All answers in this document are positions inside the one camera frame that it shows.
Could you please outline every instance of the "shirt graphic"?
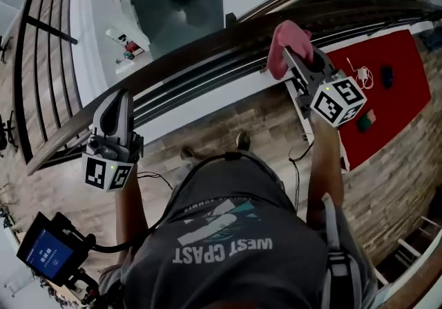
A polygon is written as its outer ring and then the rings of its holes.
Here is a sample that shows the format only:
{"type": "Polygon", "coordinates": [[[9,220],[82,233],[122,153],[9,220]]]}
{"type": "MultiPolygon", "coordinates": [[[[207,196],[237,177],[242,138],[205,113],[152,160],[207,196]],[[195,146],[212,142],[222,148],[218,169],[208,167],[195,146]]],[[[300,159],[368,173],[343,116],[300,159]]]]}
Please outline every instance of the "shirt graphic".
{"type": "Polygon", "coordinates": [[[204,224],[194,219],[184,220],[189,227],[194,225],[193,230],[178,238],[182,247],[175,249],[172,262],[213,263],[224,261],[241,251],[271,250],[271,238],[233,240],[235,233],[242,229],[246,218],[260,221],[251,202],[247,200],[235,206],[232,200],[228,199],[198,219],[204,220],[204,224]]]}

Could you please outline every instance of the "white cable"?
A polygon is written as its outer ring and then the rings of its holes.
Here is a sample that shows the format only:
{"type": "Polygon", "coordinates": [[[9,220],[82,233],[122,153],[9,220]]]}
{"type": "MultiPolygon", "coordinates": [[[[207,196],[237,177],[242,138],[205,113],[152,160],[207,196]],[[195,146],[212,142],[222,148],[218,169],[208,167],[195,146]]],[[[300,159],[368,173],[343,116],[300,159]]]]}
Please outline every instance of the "white cable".
{"type": "Polygon", "coordinates": [[[353,68],[353,65],[352,65],[352,63],[350,62],[350,59],[347,57],[347,61],[348,61],[348,64],[350,65],[350,67],[352,68],[352,70],[354,71],[354,72],[357,72],[357,74],[356,74],[356,83],[358,84],[358,79],[362,82],[362,89],[371,89],[371,88],[373,88],[373,85],[374,85],[374,80],[373,80],[373,75],[372,75],[372,72],[371,72],[371,70],[370,69],[368,69],[366,66],[363,66],[363,67],[360,67],[360,68],[358,68],[358,69],[354,69],[353,68]],[[363,76],[364,76],[364,72],[363,72],[363,70],[366,70],[367,71],[367,77],[366,78],[363,78],[363,76]],[[369,85],[369,84],[367,84],[367,81],[368,80],[371,80],[372,81],[372,83],[369,85]]]}

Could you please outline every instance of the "shoulder strap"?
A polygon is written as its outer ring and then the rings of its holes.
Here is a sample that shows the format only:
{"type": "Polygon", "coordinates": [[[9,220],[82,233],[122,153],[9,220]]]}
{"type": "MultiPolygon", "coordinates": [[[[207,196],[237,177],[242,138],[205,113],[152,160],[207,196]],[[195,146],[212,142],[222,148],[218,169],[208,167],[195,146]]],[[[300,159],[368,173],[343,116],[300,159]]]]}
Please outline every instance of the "shoulder strap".
{"type": "Polygon", "coordinates": [[[329,194],[323,197],[329,248],[321,309],[359,309],[361,275],[356,260],[340,246],[336,210],[329,194]]]}

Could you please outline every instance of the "gray t-shirt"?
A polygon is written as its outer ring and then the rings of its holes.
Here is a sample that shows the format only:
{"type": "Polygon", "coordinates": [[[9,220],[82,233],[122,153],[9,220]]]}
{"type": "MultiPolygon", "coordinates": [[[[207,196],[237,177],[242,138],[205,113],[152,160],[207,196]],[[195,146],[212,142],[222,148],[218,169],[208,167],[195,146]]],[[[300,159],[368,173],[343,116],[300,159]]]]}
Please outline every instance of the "gray t-shirt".
{"type": "MultiPolygon", "coordinates": [[[[370,267],[336,208],[341,244],[370,267]]],[[[322,232],[310,229],[284,191],[251,160],[209,163],[185,184],[170,216],[123,266],[104,271],[100,292],[124,284],[127,309],[203,308],[217,301],[259,308],[318,308],[327,269],[322,232]]]]}

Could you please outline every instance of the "white charging cable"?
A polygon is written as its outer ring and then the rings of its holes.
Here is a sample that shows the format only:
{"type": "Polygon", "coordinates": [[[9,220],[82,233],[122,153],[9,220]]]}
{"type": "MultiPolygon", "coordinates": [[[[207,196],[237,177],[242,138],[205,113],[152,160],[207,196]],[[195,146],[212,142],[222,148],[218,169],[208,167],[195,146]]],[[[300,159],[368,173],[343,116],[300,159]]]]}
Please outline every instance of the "white charging cable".
{"type": "Polygon", "coordinates": [[[360,67],[358,69],[354,69],[352,66],[352,63],[350,62],[350,59],[347,57],[348,64],[352,68],[354,72],[357,72],[358,75],[356,77],[356,83],[358,82],[358,79],[362,82],[362,89],[371,89],[374,85],[373,75],[370,69],[367,67],[360,67]]]}

